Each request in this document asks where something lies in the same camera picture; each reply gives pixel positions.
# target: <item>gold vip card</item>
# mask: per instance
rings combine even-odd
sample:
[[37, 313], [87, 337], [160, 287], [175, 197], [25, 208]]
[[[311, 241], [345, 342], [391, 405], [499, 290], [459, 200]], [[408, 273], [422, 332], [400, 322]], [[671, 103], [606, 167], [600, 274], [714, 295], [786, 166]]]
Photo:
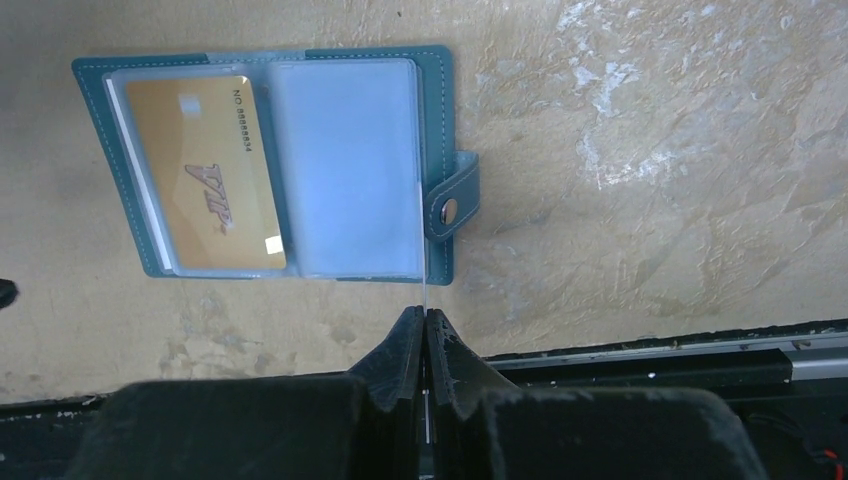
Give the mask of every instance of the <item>gold vip card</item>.
[[284, 268], [250, 80], [134, 81], [126, 93], [180, 266]]

